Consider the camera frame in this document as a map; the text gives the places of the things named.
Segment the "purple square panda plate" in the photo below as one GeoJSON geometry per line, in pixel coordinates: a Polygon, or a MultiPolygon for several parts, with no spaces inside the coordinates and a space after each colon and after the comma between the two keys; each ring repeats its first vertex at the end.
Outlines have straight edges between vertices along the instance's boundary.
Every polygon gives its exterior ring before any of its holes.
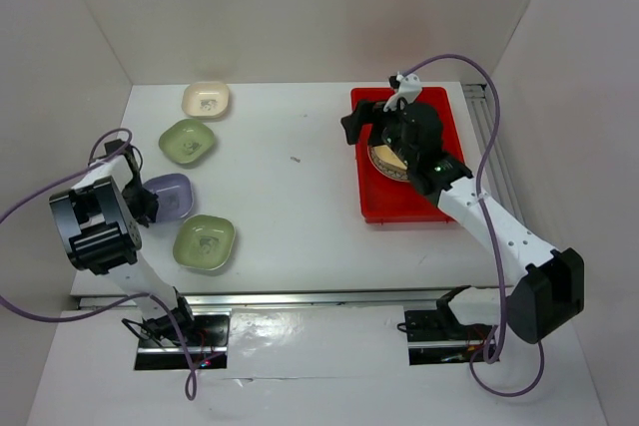
{"type": "Polygon", "coordinates": [[[184,174],[154,177],[144,182],[143,187],[158,197],[156,222],[186,218],[195,204],[192,183],[184,174]]]}

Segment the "round floral brown-rimmed plate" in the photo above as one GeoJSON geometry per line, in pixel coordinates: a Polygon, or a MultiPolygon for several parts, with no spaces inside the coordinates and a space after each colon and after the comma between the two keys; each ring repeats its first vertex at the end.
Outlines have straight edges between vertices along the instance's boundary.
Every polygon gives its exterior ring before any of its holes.
{"type": "Polygon", "coordinates": [[[391,165],[391,164],[387,164],[387,163],[381,162],[379,159],[375,158],[370,153],[370,148],[371,148],[371,146],[368,147],[368,157],[369,157],[372,165],[375,167],[375,169],[379,173],[381,173],[386,178],[391,179],[391,180],[396,181],[396,182],[402,182],[402,183],[407,183],[408,182],[407,167],[406,167],[406,165],[404,164],[403,161],[401,161],[401,165],[400,166],[391,165]]]}

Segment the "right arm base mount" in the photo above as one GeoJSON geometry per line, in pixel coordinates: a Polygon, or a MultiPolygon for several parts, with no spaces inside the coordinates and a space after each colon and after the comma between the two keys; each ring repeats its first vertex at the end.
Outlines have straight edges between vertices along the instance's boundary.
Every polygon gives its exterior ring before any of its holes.
{"type": "Polygon", "coordinates": [[[484,324],[462,325],[440,310],[406,310],[396,325],[407,341],[410,366],[468,363],[481,350],[491,327],[484,324]]]}

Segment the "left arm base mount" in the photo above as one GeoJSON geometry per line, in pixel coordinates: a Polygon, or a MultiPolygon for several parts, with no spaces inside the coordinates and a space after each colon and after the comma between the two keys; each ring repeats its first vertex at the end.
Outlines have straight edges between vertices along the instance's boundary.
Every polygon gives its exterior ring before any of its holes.
{"type": "MultiPolygon", "coordinates": [[[[231,326],[229,311],[196,314],[194,328],[185,333],[186,344],[194,365],[199,370],[226,369],[231,326]]],[[[183,348],[175,332],[171,338],[153,338],[129,322],[138,339],[134,369],[136,371],[188,370],[183,348]]]]}

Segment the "yellow square panda plate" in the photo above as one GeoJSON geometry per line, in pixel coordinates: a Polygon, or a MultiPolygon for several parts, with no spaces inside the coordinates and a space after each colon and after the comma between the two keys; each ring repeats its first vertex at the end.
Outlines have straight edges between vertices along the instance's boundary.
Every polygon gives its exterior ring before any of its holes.
{"type": "Polygon", "coordinates": [[[396,166],[401,165],[401,160],[387,145],[371,147],[370,153],[381,162],[396,166]]]}

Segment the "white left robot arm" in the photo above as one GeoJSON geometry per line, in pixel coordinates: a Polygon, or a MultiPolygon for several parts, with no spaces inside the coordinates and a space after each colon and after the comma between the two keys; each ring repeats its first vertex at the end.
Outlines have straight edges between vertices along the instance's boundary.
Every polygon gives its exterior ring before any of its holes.
{"type": "Polygon", "coordinates": [[[49,199],[68,258],[77,270],[104,277],[131,296],[147,336],[189,343],[198,323],[191,307],[142,256],[140,228],[156,221],[159,201],[143,186],[135,148],[110,141],[89,167],[77,184],[49,199]]]}

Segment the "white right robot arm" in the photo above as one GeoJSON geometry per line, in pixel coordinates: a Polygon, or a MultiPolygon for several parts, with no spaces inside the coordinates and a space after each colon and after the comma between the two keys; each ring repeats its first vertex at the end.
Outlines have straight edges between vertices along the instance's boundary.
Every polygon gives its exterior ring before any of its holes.
{"type": "Polygon", "coordinates": [[[411,186],[495,256],[497,287],[461,286],[438,300],[440,334],[456,338],[469,325],[504,322],[535,344],[582,311],[581,255],[536,236],[478,185],[471,169],[444,148],[443,123],[433,107],[401,101],[389,109],[360,101],[340,123],[351,145],[369,127],[369,144],[389,147],[411,186]]]}

